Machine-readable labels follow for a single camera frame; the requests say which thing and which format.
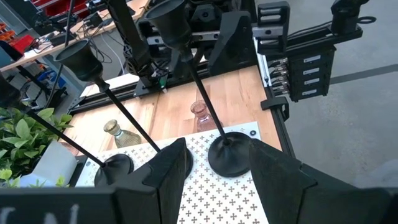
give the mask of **desk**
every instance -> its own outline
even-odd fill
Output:
[[[224,126],[257,121],[261,139],[282,150],[272,111],[263,111],[260,107],[260,102],[267,96],[257,66],[207,78],[202,82]],[[134,98],[123,104],[149,136],[158,141],[195,133],[196,120],[190,107],[200,99],[196,84],[188,83],[171,88],[167,93]],[[70,121],[74,128],[68,128],[64,133],[93,154],[116,149],[113,136],[103,131],[103,126],[111,119],[118,120],[122,129],[139,134],[114,105],[76,114]]]
[[[127,5],[128,5],[129,7],[131,7],[131,8],[136,12],[136,13],[133,15],[132,18],[133,18],[134,20],[140,18],[140,17],[145,13],[145,9],[144,9],[144,8],[147,7],[147,6],[149,5],[149,3],[150,3],[149,0],[133,0],[133,1],[127,2]],[[100,14],[101,17],[103,17],[103,16],[105,16],[105,15],[108,14],[108,10],[101,11],[99,14]],[[78,24],[76,24],[75,26],[73,26],[73,27],[70,29],[70,31],[71,31],[71,32],[76,32],[82,25],[83,25],[83,21],[81,21],[81,22],[79,22]],[[114,29],[115,27],[116,27],[115,23],[112,22],[112,23],[110,23],[110,25],[101,28],[101,29],[97,32],[96,35],[99,35],[99,34],[105,32],[105,31],[112,30],[112,29]],[[91,35],[94,31],[95,31],[95,29],[89,31],[89,34]],[[78,34],[79,38],[84,38],[83,33],[77,33],[77,34]],[[76,42],[79,38],[77,38],[77,39],[75,39],[75,40],[71,40],[71,41],[70,41],[70,44]],[[42,45],[42,46],[40,46],[40,48],[39,48],[37,51],[42,50],[42,49],[43,49],[44,47],[46,47],[46,46],[47,46],[47,45]],[[30,62],[30,61],[33,61],[33,60],[35,60],[35,59],[38,59],[38,58],[44,57],[44,56],[46,56],[46,55],[52,54],[52,53],[54,53],[54,52],[56,52],[56,51],[58,51],[58,50],[61,50],[61,49],[63,49],[63,48],[64,48],[64,45],[63,45],[63,44],[60,44],[60,45],[55,46],[55,47],[49,47],[48,49],[44,50],[43,52],[41,52],[41,53],[39,53],[39,54],[36,54],[36,53],[33,52],[33,51],[27,52],[27,53],[25,53],[25,55],[24,55],[21,59],[19,59],[18,61],[14,62],[14,63],[12,63],[12,64],[10,64],[10,65],[7,65],[7,66],[5,66],[5,67],[3,67],[3,68],[0,68],[0,72],[9,70],[9,69],[11,69],[11,68],[15,68],[15,67],[20,66],[20,65],[22,65],[22,64],[25,64],[25,63],[27,63],[27,62]]]

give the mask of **black funnel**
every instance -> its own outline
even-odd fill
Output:
[[[184,8],[184,0],[168,0],[149,9],[144,17],[158,29],[163,43],[171,49],[181,49],[191,40],[192,31]]]
[[[2,76],[0,72],[0,107],[17,107],[21,101],[21,93]]]
[[[97,81],[104,70],[101,62],[92,53],[88,39],[69,45],[55,56],[54,61],[68,67],[84,82]]]

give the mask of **round black base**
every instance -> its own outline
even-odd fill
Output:
[[[249,168],[250,137],[243,133],[226,133],[229,142],[225,144],[220,136],[211,143],[208,153],[210,167],[222,177],[237,177],[247,173]]]
[[[192,167],[193,167],[193,156],[191,151],[189,151],[189,149],[187,149],[187,161],[185,163],[185,178],[188,178],[189,174],[192,171]]]
[[[125,154],[116,154],[105,162],[104,167],[100,167],[95,175],[95,187],[108,186],[134,171],[132,159]]]

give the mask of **glass bottle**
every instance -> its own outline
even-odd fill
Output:
[[[217,129],[214,119],[207,111],[206,103],[203,100],[196,101],[191,106],[191,112],[195,114],[197,119],[197,132],[209,131]]]
[[[118,148],[141,144],[141,137],[138,134],[122,130],[118,121],[114,119],[105,124],[104,131],[114,136]]]

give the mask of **black clamp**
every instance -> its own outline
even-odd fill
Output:
[[[286,97],[282,96],[282,97],[275,97],[275,98],[271,98],[268,100],[264,100],[261,102],[261,109],[264,110],[268,110],[268,109],[280,109],[282,112],[282,117],[284,119],[284,121],[288,120],[288,118],[290,117],[290,110],[289,110],[289,103],[287,102]]]

